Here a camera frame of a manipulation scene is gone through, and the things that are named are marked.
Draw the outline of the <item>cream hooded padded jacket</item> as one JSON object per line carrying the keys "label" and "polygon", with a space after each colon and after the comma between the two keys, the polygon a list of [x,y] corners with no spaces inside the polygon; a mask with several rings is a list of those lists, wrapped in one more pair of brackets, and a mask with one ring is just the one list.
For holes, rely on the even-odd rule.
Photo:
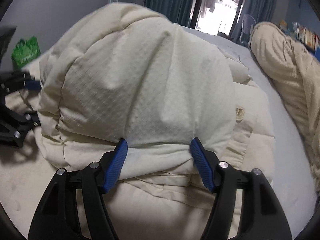
{"label": "cream hooded padded jacket", "polygon": [[23,236],[57,169],[83,169],[120,138],[127,157],[104,195],[120,239],[201,237],[215,197],[190,154],[195,137],[234,168],[273,180],[267,95],[239,60],[157,12],[108,4],[28,68],[41,91],[6,103],[39,111],[41,126],[22,148],[1,147],[1,204]]}

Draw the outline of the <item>green plastic bag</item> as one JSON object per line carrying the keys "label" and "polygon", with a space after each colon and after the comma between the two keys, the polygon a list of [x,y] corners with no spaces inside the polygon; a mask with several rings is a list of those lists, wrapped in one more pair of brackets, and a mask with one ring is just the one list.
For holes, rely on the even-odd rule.
{"label": "green plastic bag", "polygon": [[11,54],[14,70],[19,70],[41,55],[36,36],[20,39]]}

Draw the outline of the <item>light blue bed sheet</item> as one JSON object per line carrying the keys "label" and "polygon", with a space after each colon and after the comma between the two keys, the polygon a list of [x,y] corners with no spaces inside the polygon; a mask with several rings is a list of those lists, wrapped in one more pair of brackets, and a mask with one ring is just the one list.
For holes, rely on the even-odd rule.
{"label": "light blue bed sheet", "polygon": [[285,212],[291,233],[296,237],[312,217],[317,195],[304,144],[295,122],[272,81],[248,48],[195,29],[185,28],[185,31],[217,45],[239,60],[248,68],[253,81],[266,93],[276,138],[273,189]]}

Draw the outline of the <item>white standing fan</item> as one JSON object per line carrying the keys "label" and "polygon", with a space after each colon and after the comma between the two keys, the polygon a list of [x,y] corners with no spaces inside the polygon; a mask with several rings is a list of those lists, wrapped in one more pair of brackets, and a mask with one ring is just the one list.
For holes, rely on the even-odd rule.
{"label": "white standing fan", "polygon": [[111,3],[118,3],[119,1],[118,0],[108,0],[108,4],[111,4]]}

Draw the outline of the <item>cream waffle blanket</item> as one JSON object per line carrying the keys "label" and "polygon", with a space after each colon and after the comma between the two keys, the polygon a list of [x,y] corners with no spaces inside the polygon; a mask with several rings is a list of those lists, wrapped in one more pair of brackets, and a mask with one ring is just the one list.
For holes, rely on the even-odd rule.
{"label": "cream waffle blanket", "polygon": [[251,33],[252,53],[270,77],[303,137],[310,170],[319,191],[319,61],[275,24],[258,23]]}

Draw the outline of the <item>row of books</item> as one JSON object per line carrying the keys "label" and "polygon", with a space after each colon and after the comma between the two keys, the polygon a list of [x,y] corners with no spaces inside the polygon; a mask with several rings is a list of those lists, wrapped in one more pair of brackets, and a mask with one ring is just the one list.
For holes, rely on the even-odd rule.
{"label": "row of books", "polygon": [[279,28],[286,35],[302,43],[311,53],[315,54],[319,48],[319,36],[300,23],[293,22],[290,29],[285,21],[280,21]]}

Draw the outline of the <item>blue desk chair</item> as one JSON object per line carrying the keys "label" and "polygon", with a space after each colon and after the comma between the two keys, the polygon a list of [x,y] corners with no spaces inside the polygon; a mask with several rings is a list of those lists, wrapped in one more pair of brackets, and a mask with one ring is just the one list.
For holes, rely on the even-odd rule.
{"label": "blue desk chair", "polygon": [[250,35],[255,25],[256,25],[256,20],[254,19],[254,17],[249,14],[244,14],[242,18],[241,35],[239,38],[240,44],[242,46],[248,47]]}

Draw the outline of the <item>teal curtain right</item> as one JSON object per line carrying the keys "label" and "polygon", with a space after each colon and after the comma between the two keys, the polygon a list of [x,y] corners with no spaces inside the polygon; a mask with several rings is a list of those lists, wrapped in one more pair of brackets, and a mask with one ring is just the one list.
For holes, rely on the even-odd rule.
{"label": "teal curtain right", "polygon": [[257,23],[270,21],[276,5],[276,0],[244,0],[239,19],[231,32],[233,42],[240,42],[242,20],[246,14],[251,15]]}

